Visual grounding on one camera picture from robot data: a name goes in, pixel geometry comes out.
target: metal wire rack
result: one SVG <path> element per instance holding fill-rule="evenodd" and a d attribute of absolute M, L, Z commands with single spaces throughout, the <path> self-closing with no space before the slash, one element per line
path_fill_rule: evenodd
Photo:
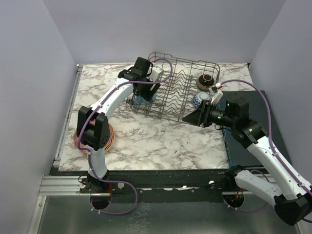
<path fill-rule="evenodd" d="M 173 74 L 168 81 L 161 84 L 157 90 L 155 101 L 152 104 L 135 105 L 137 96 L 133 94 L 127 103 L 135 113 L 179 122 L 184 116 L 195 110 L 192 98 L 200 91 L 196 85 L 197 78 L 202 74 L 209 74 L 215 82 L 218 82 L 220 67 L 212 62 L 176 58 L 158 52 L 153 52 L 148 57 L 149 60 L 158 58 L 166 58 L 172 63 Z M 170 66 L 165 61 L 157 62 L 155 66 L 161 67 L 164 71 L 161 78 L 165 78 L 169 74 Z"/>

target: metal floor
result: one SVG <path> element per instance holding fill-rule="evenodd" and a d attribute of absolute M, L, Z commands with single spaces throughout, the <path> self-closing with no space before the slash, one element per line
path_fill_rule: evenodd
<path fill-rule="evenodd" d="M 245 195 L 242 208 L 254 209 L 264 202 Z M 111 211 L 130 204 L 112 204 Z M 299 234 L 268 207 L 258 213 L 230 210 L 224 203 L 139 203 L 131 214 L 113 216 L 92 212 L 88 196 L 48 196 L 40 234 Z"/>

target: blue and white bowl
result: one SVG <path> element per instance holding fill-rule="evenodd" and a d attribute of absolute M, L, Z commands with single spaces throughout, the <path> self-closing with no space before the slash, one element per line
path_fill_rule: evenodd
<path fill-rule="evenodd" d="M 208 100 L 210 101 L 212 98 L 210 96 L 209 93 L 206 93 L 206 92 L 199 92 L 198 94 L 196 94 L 194 97 L 193 97 L 193 105 L 195 108 L 198 108 L 201 104 L 201 102 L 203 100 Z"/>

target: dish rack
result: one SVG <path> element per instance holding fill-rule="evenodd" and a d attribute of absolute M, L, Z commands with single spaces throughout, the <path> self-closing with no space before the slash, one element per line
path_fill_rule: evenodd
<path fill-rule="evenodd" d="M 212 62 L 176 58 L 158 52 L 153 52 L 148 56 L 150 61 L 159 58 L 166 58 L 172 63 L 173 73 L 157 90 L 155 101 L 152 104 L 135 105 L 137 96 L 133 94 L 127 99 L 127 103 L 134 113 L 180 122 L 184 116 L 195 110 L 192 98 L 200 91 L 196 85 L 198 77 L 202 74 L 209 74 L 215 82 L 218 82 L 220 67 Z M 170 71 L 168 63 L 158 61 L 155 66 L 161 67 L 164 71 L 160 79 L 166 78 Z"/>

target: screw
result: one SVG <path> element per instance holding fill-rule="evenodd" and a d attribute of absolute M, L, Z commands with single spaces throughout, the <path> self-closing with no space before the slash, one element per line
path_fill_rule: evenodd
<path fill-rule="evenodd" d="M 215 186 L 215 182 L 214 182 L 213 180 L 210 180 L 210 181 L 208 182 L 208 186 L 209 186 L 211 189 L 213 189 L 214 186 Z"/>
<path fill-rule="evenodd" d="M 123 187 L 125 187 L 125 184 L 124 183 L 118 183 L 117 186 L 118 186 L 118 188 L 122 189 Z"/>
<path fill-rule="evenodd" d="M 81 189 L 84 189 L 84 188 L 86 187 L 86 185 L 85 185 L 85 184 L 80 183 L 80 184 L 79 184 L 79 187 L 80 187 Z"/>

